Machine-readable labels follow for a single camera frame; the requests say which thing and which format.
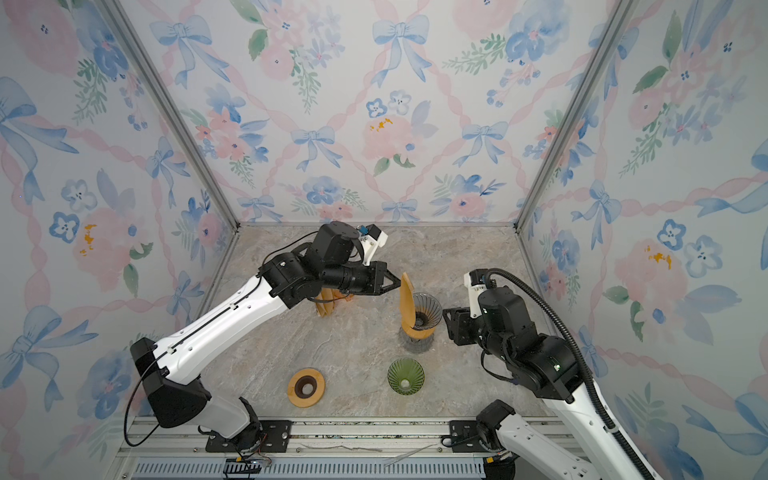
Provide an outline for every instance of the blue flower pattern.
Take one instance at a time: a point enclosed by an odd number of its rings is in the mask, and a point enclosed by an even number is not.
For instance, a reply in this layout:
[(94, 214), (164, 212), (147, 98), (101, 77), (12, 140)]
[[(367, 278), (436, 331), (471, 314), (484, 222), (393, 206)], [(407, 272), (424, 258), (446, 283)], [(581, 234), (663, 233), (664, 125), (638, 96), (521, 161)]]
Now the blue flower pattern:
[(113, 351), (94, 363), (77, 393), (78, 416), (106, 419), (118, 409), (122, 392), (131, 386), (134, 363), (125, 351)]
[(343, 197), (343, 189), (338, 181), (331, 177), (310, 177), (303, 185), (306, 199), (311, 204), (331, 205)]
[(83, 2), (74, 12), (74, 22), (78, 27), (78, 40), (93, 55), (99, 70), (113, 81), (118, 79), (118, 75), (125, 78), (128, 59), (96, 6), (91, 2)]
[(659, 233), (656, 234), (656, 238), (668, 249), (677, 251), (683, 248), (683, 235), (685, 235), (686, 227), (682, 223), (676, 223), (671, 218), (664, 222), (664, 226), (661, 227)]
[(66, 243), (72, 243), (74, 237), (78, 234), (80, 228), (80, 219), (77, 215), (66, 215), (62, 212), (53, 214), (53, 223), (48, 228), (48, 232), (56, 238), (61, 238)]
[(245, 100), (243, 100), (242, 97), (232, 98), (230, 92), (227, 91), (227, 88), (222, 84), (216, 84), (216, 88), (206, 87), (205, 93), (208, 95), (206, 103), (209, 104), (216, 113), (221, 115), (224, 108), (226, 108), (230, 114), (230, 120), (235, 123), (240, 123), (240, 112), (238, 112), (237, 109), (245, 106)]
[(557, 239), (552, 242), (552, 256), (562, 273), (567, 276), (576, 273), (581, 254), (578, 240), (570, 230), (560, 230)]
[(685, 270), (693, 278), (701, 278), (707, 274), (708, 270), (718, 270), (723, 267), (723, 261), (720, 254), (723, 252), (723, 246), (712, 240), (707, 235), (702, 235), (696, 240), (696, 243), (688, 243), (683, 250), (688, 261), (685, 264)]
[[(627, 404), (618, 396), (614, 396), (614, 402), (615, 412), (621, 419), (622, 425), (627, 427), (631, 434), (640, 435), (640, 425), (635, 422)], [(699, 463), (680, 448), (680, 430), (675, 424), (654, 418), (645, 425), (644, 433), (647, 443), (656, 450), (664, 466), (672, 475), (670, 477), (672, 480), (685, 480), (684, 473), (696, 480), (703, 480), (704, 476)]]
[(537, 61), (545, 54), (553, 54), (568, 38), (568, 13), (563, 0), (544, 0), (529, 5), (533, 12), (526, 12), (524, 7), (524, 11), (516, 14), (509, 24), (509, 30), (513, 32), (505, 46), (509, 61)]
[(381, 98), (368, 102), (366, 108), (368, 108), (368, 116), (371, 118), (381, 117), (387, 112), (387, 107), (384, 106)]

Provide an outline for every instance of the wall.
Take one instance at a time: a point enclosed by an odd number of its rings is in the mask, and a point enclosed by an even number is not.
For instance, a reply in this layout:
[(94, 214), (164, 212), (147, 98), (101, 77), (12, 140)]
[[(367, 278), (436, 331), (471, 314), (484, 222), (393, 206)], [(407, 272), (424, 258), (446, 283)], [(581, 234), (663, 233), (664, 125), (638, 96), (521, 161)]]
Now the wall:
[(129, 344), (195, 315), (230, 231), (90, 2), (0, 24), (0, 478), (101, 478)]
[(667, 480), (768, 478), (766, 20), (765, 2), (639, 2), (582, 119), (597, 127), (570, 139), (523, 229)]
[(613, 0), (122, 5), (240, 219), (508, 222)]

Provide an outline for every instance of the cable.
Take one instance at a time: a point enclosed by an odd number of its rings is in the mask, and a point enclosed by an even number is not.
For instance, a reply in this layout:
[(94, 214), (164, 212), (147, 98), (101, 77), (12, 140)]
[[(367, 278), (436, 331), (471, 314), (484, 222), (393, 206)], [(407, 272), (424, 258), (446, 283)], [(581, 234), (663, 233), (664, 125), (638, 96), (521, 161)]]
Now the cable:
[(479, 438), (480, 438), (480, 435), (477, 434), (477, 435), (473, 435), (471, 437), (468, 437), (466, 439), (463, 439), (460, 442), (456, 442), (456, 443), (451, 442), (451, 445), (447, 445), (447, 446), (452, 449), (453, 447), (458, 447), (459, 445), (464, 445), (465, 443), (470, 443), (472, 440), (477, 440)]
[(347, 293), (345, 296), (340, 296), (339, 298), (335, 298), (333, 300), (318, 300), (317, 298), (308, 298), (307, 300), (313, 303), (333, 303), (333, 302), (336, 302), (337, 300), (344, 300), (349, 295), (350, 293)]
[(527, 283), (520, 280), (515, 275), (512, 275), (508, 271), (502, 270), (500, 268), (491, 268), (488, 269), (488, 272), (485, 274), (484, 281), (491, 282), (491, 275), (503, 276), (505, 279), (515, 284), (517, 288), (525, 292), (526, 295), (530, 296), (533, 301), (535, 301), (541, 307), (541, 309), (544, 310), (544, 313), (549, 316), (549, 318), (552, 320), (552, 323), (558, 328), (560, 334), (565, 339), (565, 343), (568, 345), (568, 349), (571, 351), (571, 353), (573, 353), (573, 356), (576, 359), (578, 370), (581, 374), (581, 378), (584, 380), (584, 386), (587, 389), (589, 399), (592, 401), (594, 410), (597, 412), (600, 420), (603, 421), (605, 426), (608, 428), (608, 431), (612, 432), (616, 442), (619, 444), (621, 449), (624, 450), (624, 453), (627, 454), (627, 457), (629, 457), (643, 478), (646, 480), (654, 480), (654, 477), (648, 471), (648, 468), (645, 466), (643, 461), (640, 460), (640, 457), (637, 456), (637, 453), (631, 447), (629, 442), (627, 442), (626, 438), (621, 434), (621, 432), (616, 430), (616, 424), (605, 410), (605, 407), (603, 406), (603, 403), (600, 401), (600, 397), (598, 396), (598, 391), (594, 387), (592, 371), (589, 369), (589, 367), (587, 367), (587, 363), (584, 361), (584, 357), (581, 355), (581, 350), (578, 348), (578, 344), (574, 340), (574, 337), (571, 335), (571, 332), (560, 319), (560, 316), (558, 316), (552, 307), (550, 307), (549, 304), (543, 298), (541, 298), (538, 293), (536, 293), (531, 287), (528, 286)]
[(511, 378), (511, 377), (501, 376), (501, 375), (499, 375), (497, 373), (493, 373), (491, 370), (486, 369), (485, 368), (485, 351), (483, 351), (483, 353), (480, 354), (480, 366), (482, 367), (483, 370), (488, 372), (488, 374), (490, 376), (492, 376), (493, 378), (495, 378), (495, 379), (501, 380), (502, 382), (510, 382), (512, 384), (515, 384), (515, 385), (518, 384), (518, 381), (513, 379), (513, 378)]
[(157, 427), (160, 426), (160, 423), (155, 425), (155, 427), (152, 429), (151, 432), (147, 434), (139, 443), (131, 443), (131, 440), (128, 440), (128, 411), (131, 409), (131, 403), (134, 401), (134, 396), (136, 396), (136, 391), (139, 390), (139, 385), (144, 381), (145, 378), (147, 378), (147, 374), (149, 373), (152, 366), (154, 366), (155, 363), (161, 358), (165, 356), (167, 352), (162, 352), (160, 356), (158, 356), (150, 365), (147, 367), (146, 370), (144, 370), (144, 373), (141, 374), (141, 378), (139, 378), (139, 381), (136, 383), (136, 386), (134, 387), (134, 391), (131, 393), (131, 397), (128, 400), (128, 404), (125, 406), (125, 416), (123, 417), (123, 439), (125, 439), (125, 442), (130, 447), (138, 447), (142, 443), (146, 442), (148, 438), (154, 433), (155, 430), (157, 430)]

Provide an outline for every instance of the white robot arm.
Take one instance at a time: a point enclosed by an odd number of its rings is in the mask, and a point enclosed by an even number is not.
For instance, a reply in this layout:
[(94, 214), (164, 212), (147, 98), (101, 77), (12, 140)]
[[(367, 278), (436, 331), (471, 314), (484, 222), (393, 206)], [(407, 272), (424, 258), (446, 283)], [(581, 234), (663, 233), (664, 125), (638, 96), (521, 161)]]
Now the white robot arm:
[[(257, 447), (261, 425), (250, 404), (205, 389), (200, 372), (260, 324), (304, 299), (316, 301), (323, 287), (356, 295), (383, 295), (399, 287), (385, 262), (372, 261), (386, 239), (376, 225), (327, 223), (312, 243), (265, 262), (257, 276), (195, 322), (156, 343), (147, 338), (134, 343), (131, 355), (159, 426), (190, 422), (229, 440), (236, 450)], [(359, 260), (350, 261), (354, 250)]]
[[(498, 287), (503, 276), (528, 294), (553, 320), (564, 338), (539, 334), (523, 299)], [(520, 455), (552, 480), (653, 480), (661, 478), (618, 425), (578, 346), (557, 313), (522, 280), (500, 269), (465, 274), (469, 308), (443, 310), (456, 345), (477, 343), (503, 361), (511, 378), (530, 389), (571, 430), (590, 462), (578, 458), (537, 430), (515, 410), (496, 400), (477, 416), (478, 433), (489, 449)]]

